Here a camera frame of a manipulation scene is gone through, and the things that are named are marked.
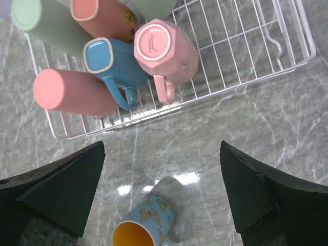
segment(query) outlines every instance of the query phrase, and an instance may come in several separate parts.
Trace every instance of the white wire rack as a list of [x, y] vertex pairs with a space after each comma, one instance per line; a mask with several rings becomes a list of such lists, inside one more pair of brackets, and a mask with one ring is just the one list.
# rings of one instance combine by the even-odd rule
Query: white wire rack
[[[47, 111], [56, 139], [106, 132], [148, 120], [227, 90], [294, 71], [316, 55], [301, 0], [182, 0], [168, 20], [181, 26], [200, 54], [199, 69], [161, 105], [152, 81], [136, 91], [132, 111], [117, 108], [105, 118]], [[26, 35], [35, 73], [46, 67], [85, 71], [76, 60]]]

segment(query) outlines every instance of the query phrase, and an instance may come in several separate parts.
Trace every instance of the blue mug handle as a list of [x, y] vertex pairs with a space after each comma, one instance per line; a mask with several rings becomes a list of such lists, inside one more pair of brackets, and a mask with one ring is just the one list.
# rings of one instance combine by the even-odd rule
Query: blue mug handle
[[128, 101], [125, 101], [115, 84], [115, 78], [113, 76], [106, 76], [103, 78], [103, 80], [109, 91], [112, 93], [113, 98], [121, 108], [130, 110], [136, 106], [137, 99], [135, 97], [134, 91], [131, 88], [124, 89], [128, 99]]

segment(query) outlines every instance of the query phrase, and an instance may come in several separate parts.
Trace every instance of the pink mug handle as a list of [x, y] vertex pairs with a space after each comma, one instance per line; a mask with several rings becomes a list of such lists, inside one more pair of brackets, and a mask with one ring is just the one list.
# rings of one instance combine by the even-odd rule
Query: pink mug handle
[[158, 100], [163, 104], [172, 104], [175, 101], [175, 85], [170, 81], [165, 82], [165, 77], [154, 75]]

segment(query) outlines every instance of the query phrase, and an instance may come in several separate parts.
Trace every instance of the mug handle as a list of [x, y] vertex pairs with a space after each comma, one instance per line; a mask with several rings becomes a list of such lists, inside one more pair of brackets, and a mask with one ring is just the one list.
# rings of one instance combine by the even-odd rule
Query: mug handle
[[170, 246], [169, 241], [166, 240], [161, 246]]
[[165, 82], [164, 76], [154, 75], [158, 100], [163, 104], [172, 104], [175, 101], [175, 85]]
[[121, 95], [118, 87], [116, 86], [114, 77], [107, 76], [107, 77], [104, 77], [103, 79], [104, 79], [104, 82], [105, 82], [107, 88], [111, 92], [113, 98], [115, 99], [115, 101], [121, 108], [123, 108], [125, 110], [131, 110], [136, 106], [137, 100], [134, 95], [134, 91], [131, 88], [124, 89], [127, 99], [128, 99], [128, 102], [127, 102]]

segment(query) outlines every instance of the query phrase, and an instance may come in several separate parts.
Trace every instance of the marble countertop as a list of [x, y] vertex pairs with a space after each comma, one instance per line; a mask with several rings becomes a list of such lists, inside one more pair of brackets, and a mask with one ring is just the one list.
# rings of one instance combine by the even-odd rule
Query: marble countertop
[[171, 245], [242, 245], [220, 170], [222, 140], [286, 173], [328, 185], [328, 8], [326, 0], [303, 3], [317, 56], [301, 69], [117, 132], [61, 141], [33, 99], [35, 74], [24, 34], [10, 18], [0, 20], [0, 179], [102, 140], [105, 164], [79, 245], [110, 245], [115, 224], [154, 186], [176, 206]]

